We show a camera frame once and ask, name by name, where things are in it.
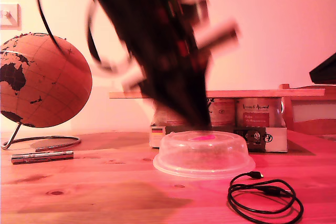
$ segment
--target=metal ring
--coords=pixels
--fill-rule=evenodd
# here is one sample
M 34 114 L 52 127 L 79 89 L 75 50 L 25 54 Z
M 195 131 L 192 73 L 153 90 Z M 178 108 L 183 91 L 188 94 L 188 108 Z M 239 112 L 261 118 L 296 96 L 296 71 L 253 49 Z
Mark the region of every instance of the metal ring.
M 56 150 L 56 149 L 61 149 L 61 148 L 65 148 L 65 147 L 70 147 L 70 146 L 74 146 L 77 145 L 81 142 L 81 139 L 75 136 L 34 136 L 34 137 L 26 137 L 26 138 L 19 138 L 19 139 L 14 139 L 16 133 L 18 132 L 20 126 L 22 125 L 21 122 L 19 122 L 17 128 L 15 129 L 12 137 L 10 138 L 10 140 L 8 142 L 5 142 L 1 145 L 1 149 L 6 150 L 8 149 L 12 144 L 14 143 L 19 143 L 19 142 L 24 142 L 24 141 L 29 141 L 29 140 L 38 140 L 38 139 L 60 139 L 60 138 L 64 138 L 64 139 L 73 139 L 75 141 L 70 142 L 70 143 L 65 143 L 65 144 L 58 144 L 58 145 L 52 145 L 52 146 L 46 146 L 46 147 L 39 147 L 36 148 L 35 151 L 36 152 L 43 152 L 43 151 L 49 151 L 49 150 Z

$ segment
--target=black cable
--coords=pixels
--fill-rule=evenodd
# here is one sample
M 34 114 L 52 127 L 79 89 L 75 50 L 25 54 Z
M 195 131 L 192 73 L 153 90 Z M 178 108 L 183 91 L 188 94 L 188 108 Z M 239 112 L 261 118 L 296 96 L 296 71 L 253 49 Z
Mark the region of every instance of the black cable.
M 227 193 L 227 200 L 228 203 L 230 204 L 230 206 L 243 218 L 254 222 L 254 223 L 258 223 L 258 224 L 270 224 L 270 222 L 264 222 L 261 220 L 257 220 L 255 218 L 252 218 L 246 214 L 244 214 L 240 209 L 245 209 L 247 211 L 256 213 L 256 214 L 265 214 L 265 215 L 273 215 L 273 214 L 279 214 L 282 213 L 284 211 L 286 211 L 287 209 L 289 209 L 290 207 L 292 207 L 292 205 L 294 204 L 294 202 L 296 201 L 299 206 L 300 206 L 300 211 L 298 213 L 298 215 L 292 219 L 289 222 L 285 222 L 284 224 L 290 224 L 290 223 L 295 223 L 297 222 L 303 215 L 303 204 L 302 202 L 296 197 L 296 193 L 294 191 L 294 189 L 284 180 L 282 179 L 272 179 L 272 180 L 268 180 L 265 182 L 258 182 L 258 183 L 253 183 L 253 184 L 233 184 L 234 181 L 240 177 L 243 176 L 249 176 L 251 178 L 255 178 L 255 179 L 260 179 L 263 178 L 263 175 L 260 172 L 249 172 L 249 173 L 243 173 L 240 174 L 236 177 L 234 177 L 229 185 L 229 189 L 228 189 L 228 193 Z M 273 186 L 273 185 L 269 185 L 272 183 L 282 183 L 285 186 L 287 186 L 287 188 L 289 188 L 289 190 L 285 190 L 281 187 L 278 186 Z M 239 191 L 239 190 L 252 190 L 252 189 L 256 189 L 258 191 L 262 191 L 265 195 L 268 196 L 276 196 L 276 197 L 287 197 L 287 198 L 291 198 L 291 200 L 282 208 L 278 209 L 278 210 L 273 210 L 273 211 L 268 211 L 268 210 L 258 210 L 258 209 L 254 209 L 254 208 L 249 208 L 246 207 L 242 204 L 240 204 L 239 202 L 236 201 L 236 199 L 234 198 L 234 196 L 232 195 L 233 192 L 235 191 Z
M 66 56 L 66 53 L 63 51 L 63 49 L 61 48 L 61 46 L 57 43 L 55 37 L 53 36 L 53 34 L 51 33 L 51 30 L 48 26 L 48 23 L 47 23 L 47 20 L 46 20 L 46 17 L 44 16 L 44 13 L 42 11 L 42 7 L 41 7 L 41 0 L 36 0 L 37 1 L 37 5 L 38 5 L 38 10 L 40 12 L 40 16 L 42 18 L 42 21 L 43 21 L 43 24 L 45 25 L 46 29 L 47 29 L 47 32 L 51 38 L 51 40 L 53 41 L 53 43 L 55 44 L 55 46 L 58 48 L 58 50 Z

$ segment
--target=wall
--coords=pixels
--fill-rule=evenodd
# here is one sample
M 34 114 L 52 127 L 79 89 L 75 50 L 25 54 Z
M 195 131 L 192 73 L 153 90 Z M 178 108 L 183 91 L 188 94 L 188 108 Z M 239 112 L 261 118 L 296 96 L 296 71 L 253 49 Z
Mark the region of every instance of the wall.
M 147 131 L 153 114 L 151 101 L 110 100 L 110 91 L 120 91 L 121 79 L 101 72 L 91 60 L 85 27 L 90 0 L 41 0 L 52 32 L 77 47 L 93 74 L 91 97 L 70 121 L 47 129 L 22 127 L 24 135 L 89 133 L 102 131 Z M 17 34 L 46 32 L 35 0 L 1 0 L 19 3 L 20 31 L 1 30 L 4 42 Z M 238 47 L 213 51 L 207 74 L 208 90 L 276 89 L 310 85 L 309 71 L 336 51 L 336 0 L 209 0 L 210 25 L 236 19 L 241 34 Z M 101 55 L 121 61 L 125 52 L 113 26 L 98 8 L 93 36 Z M 198 37 L 204 29 L 196 32 Z M 1 116 L 1 132 L 16 124 Z

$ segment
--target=light switch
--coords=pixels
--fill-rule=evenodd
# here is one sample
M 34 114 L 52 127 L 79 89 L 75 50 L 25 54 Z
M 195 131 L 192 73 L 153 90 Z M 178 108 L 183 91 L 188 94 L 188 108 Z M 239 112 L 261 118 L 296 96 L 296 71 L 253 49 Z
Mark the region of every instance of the light switch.
M 19 4 L 1 4 L 1 27 L 16 28 L 19 26 Z

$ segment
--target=wooden table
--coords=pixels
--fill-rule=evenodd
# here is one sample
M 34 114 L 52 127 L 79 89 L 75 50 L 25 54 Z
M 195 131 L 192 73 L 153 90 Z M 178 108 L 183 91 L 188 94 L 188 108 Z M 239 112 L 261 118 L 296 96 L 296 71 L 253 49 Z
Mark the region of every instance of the wooden table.
M 11 164 L 12 154 L 33 152 L 31 147 L 51 140 L 1 151 L 1 223 L 249 223 L 228 207 L 229 180 L 156 170 L 158 150 L 149 148 L 147 133 L 80 137 L 72 160 Z M 291 131 L 288 140 L 286 154 L 251 154 L 256 170 L 292 185 L 305 207 L 301 223 L 336 223 L 336 142 Z M 283 204 L 255 194 L 237 199 L 264 209 Z

